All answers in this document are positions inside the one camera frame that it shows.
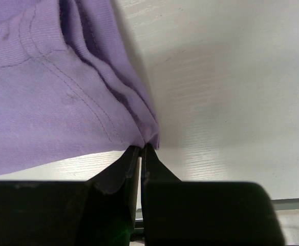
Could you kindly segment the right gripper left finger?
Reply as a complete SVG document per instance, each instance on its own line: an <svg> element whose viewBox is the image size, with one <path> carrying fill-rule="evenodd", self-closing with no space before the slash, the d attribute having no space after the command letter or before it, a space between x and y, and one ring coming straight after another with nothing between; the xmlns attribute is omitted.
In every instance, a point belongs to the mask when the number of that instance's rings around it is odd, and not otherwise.
<svg viewBox="0 0 299 246"><path fill-rule="evenodd" d="M87 181L0 181L0 245L128 245L139 152Z"/></svg>

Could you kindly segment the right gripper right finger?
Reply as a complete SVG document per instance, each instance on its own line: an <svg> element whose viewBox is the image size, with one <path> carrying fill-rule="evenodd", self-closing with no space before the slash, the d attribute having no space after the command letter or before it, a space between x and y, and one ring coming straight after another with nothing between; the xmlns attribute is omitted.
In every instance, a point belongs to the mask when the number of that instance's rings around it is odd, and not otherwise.
<svg viewBox="0 0 299 246"><path fill-rule="evenodd" d="M243 181L182 181L146 145L141 153L146 245L284 245L267 192Z"/></svg>

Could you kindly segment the purple t-shirt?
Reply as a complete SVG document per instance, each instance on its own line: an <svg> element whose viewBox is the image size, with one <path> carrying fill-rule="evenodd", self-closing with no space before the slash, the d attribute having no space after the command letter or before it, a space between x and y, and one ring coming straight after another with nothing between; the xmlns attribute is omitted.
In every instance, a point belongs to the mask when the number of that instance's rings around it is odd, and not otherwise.
<svg viewBox="0 0 299 246"><path fill-rule="evenodd" d="M0 1L0 175L159 147L110 1Z"/></svg>

